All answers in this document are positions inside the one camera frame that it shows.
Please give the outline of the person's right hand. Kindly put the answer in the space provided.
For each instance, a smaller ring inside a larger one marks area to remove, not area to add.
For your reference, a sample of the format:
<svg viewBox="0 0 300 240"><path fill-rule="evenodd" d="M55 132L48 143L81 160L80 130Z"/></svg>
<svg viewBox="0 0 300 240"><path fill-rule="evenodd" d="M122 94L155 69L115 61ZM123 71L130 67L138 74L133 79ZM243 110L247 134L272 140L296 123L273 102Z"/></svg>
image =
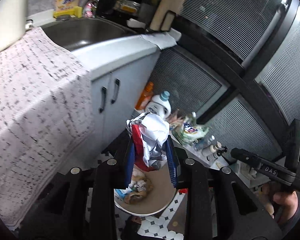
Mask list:
<svg viewBox="0 0 300 240"><path fill-rule="evenodd" d="M262 186L262 194L269 199L272 197L272 201L277 205L282 206L282 211L277 219L277 223L280 226L285 225L292 220L299 208L299 200L296 191L292 192L280 192L275 191L278 185L265 183Z"/></svg>

